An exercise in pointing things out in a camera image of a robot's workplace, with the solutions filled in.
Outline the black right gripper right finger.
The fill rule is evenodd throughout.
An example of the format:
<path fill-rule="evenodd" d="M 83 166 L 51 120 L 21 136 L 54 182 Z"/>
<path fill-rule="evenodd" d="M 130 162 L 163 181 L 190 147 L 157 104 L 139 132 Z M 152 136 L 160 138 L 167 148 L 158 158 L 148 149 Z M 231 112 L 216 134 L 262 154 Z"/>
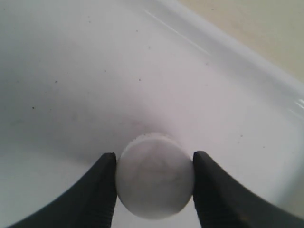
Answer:
<path fill-rule="evenodd" d="M 203 228 L 302 228 L 304 221 L 260 198 L 206 152 L 193 155 L 193 201 Z"/>

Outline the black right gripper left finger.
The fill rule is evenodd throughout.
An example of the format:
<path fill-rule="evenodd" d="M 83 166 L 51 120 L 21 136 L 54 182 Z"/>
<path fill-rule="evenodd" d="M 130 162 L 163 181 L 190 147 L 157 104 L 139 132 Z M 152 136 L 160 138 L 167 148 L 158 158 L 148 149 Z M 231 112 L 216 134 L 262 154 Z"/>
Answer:
<path fill-rule="evenodd" d="M 13 228 L 109 228 L 117 199 L 116 155 L 104 153 L 70 189 Z"/>

